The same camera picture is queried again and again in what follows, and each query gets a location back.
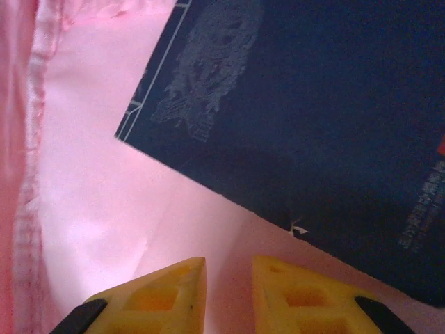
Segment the pink surface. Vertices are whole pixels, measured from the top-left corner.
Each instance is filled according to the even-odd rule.
[[[119,3],[142,8],[142,1]],[[96,292],[191,256],[208,262],[205,333],[253,333],[250,260],[255,254],[367,288],[417,333],[443,333],[444,311],[409,299],[114,139],[170,7],[117,15],[124,7],[108,6],[104,12],[87,1],[72,5],[62,15],[64,24],[72,25],[62,33],[54,57],[44,62],[36,184],[47,279],[41,272],[41,289],[27,290],[44,292],[34,333],[47,332]],[[19,171],[12,183],[16,190]],[[1,240],[1,254],[8,244],[8,238]],[[8,268],[5,258],[0,258],[2,268]],[[7,277],[0,276],[2,287]],[[10,309],[9,297],[0,304],[0,316]]]

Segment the passport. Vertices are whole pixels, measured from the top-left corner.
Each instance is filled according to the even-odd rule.
[[[412,0],[178,1],[116,137],[445,306],[444,13]]]

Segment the embossed emblem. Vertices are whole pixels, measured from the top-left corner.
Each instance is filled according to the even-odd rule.
[[[260,0],[215,0],[188,35],[167,97],[152,114],[152,122],[179,119],[188,133],[207,141],[220,101],[244,72],[248,53],[263,17]]]

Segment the pink fabric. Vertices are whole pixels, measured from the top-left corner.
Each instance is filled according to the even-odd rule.
[[[24,82],[16,85],[21,93],[0,86],[0,103],[17,100],[5,109],[9,113],[2,111],[0,123],[8,138],[14,126],[22,131],[14,137],[13,152],[23,151],[17,148],[23,147],[19,134],[25,115],[27,128],[15,223],[15,332],[47,333],[95,292],[190,256],[205,256],[205,333],[253,333],[250,260],[262,253],[374,291],[417,333],[442,333],[444,311],[292,238],[113,138],[171,6],[170,0],[47,0],[39,2],[35,21],[32,10],[18,17],[19,10],[11,9],[16,16],[6,24],[13,42],[8,50],[20,55],[22,73],[29,65],[28,96]],[[17,38],[20,29],[28,39]],[[10,71],[16,58],[1,68],[2,75],[12,73],[8,82],[24,81],[24,74]],[[0,153],[7,157],[8,146],[2,145]],[[1,161],[1,180],[18,194],[24,161],[19,154],[14,159]],[[13,166],[9,178],[8,166]],[[3,265],[10,261],[4,255],[10,254],[14,210],[9,212],[10,223],[2,217],[6,223],[0,227],[8,235],[1,240],[2,268],[10,267]],[[2,287],[8,286],[8,277],[0,276]],[[10,333],[12,296],[8,288],[5,293],[0,319],[10,321],[0,329]]]

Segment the yellow plastic piece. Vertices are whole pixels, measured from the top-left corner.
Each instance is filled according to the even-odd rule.
[[[86,334],[202,334],[206,262],[194,257],[89,298],[108,305]]]
[[[381,334],[356,296],[377,300],[367,291],[273,257],[254,258],[257,334]]]

